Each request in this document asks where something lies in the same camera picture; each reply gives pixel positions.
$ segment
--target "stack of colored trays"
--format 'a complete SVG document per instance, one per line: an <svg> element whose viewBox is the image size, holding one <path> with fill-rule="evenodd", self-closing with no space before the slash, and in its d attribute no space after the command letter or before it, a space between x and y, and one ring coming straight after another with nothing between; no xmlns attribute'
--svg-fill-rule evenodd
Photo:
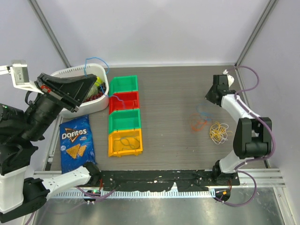
<svg viewBox="0 0 300 225"><path fill-rule="evenodd" d="M109 85L108 156L143 151L137 76L115 77Z"/></svg>

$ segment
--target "chip bag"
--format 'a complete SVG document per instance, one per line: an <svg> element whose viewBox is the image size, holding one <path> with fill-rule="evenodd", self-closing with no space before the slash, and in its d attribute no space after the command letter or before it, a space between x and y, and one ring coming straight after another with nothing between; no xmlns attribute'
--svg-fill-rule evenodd
<svg viewBox="0 0 300 225"><path fill-rule="evenodd" d="M61 172L67 173L95 162L89 116L85 115L60 125Z"/></svg>

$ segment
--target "white wall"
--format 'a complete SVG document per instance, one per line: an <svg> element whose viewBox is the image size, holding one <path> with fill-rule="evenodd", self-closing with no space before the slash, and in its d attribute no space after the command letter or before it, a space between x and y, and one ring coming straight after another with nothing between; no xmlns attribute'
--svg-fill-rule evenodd
<svg viewBox="0 0 300 225"><path fill-rule="evenodd" d="M43 30L27 1L1 1L0 3L0 65L9 65L11 60L24 59L28 63L30 79L35 81L42 73L51 74L63 69L53 45ZM13 88L10 75L0 76L0 102L22 110L26 91ZM45 140L35 142L39 150L31 157L31 168L40 170L47 153L53 127L45 133Z"/></svg>
<svg viewBox="0 0 300 225"><path fill-rule="evenodd" d="M38 0L72 65L234 63L268 0Z"/></svg>
<svg viewBox="0 0 300 225"><path fill-rule="evenodd" d="M280 168L300 220L299 8L300 1L278 1L242 64L260 75L260 85L247 96L255 112L273 121L277 149L270 163ZM250 72L241 76L247 88L255 83Z"/></svg>

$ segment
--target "green tray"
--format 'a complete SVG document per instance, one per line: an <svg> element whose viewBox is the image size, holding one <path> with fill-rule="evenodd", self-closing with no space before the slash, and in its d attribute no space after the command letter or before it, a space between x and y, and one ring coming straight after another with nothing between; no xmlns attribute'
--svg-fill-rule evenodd
<svg viewBox="0 0 300 225"><path fill-rule="evenodd" d="M109 84L109 95L117 92L138 91L137 75L118 76L112 79Z"/></svg>
<svg viewBox="0 0 300 225"><path fill-rule="evenodd" d="M139 109L114 111L108 116L108 134L116 130L141 128Z"/></svg>

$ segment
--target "tortilla chip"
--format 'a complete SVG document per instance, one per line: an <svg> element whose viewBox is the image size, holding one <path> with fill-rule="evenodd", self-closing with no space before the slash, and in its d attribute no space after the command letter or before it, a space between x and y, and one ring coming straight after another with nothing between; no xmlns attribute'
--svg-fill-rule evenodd
<svg viewBox="0 0 300 225"><path fill-rule="evenodd" d="M78 154L82 157L84 154L84 151L86 149L86 145L83 145L79 148Z"/></svg>
<svg viewBox="0 0 300 225"><path fill-rule="evenodd" d="M69 149L66 150L66 152L73 158L76 159L77 153L79 151L80 144L77 144Z"/></svg>

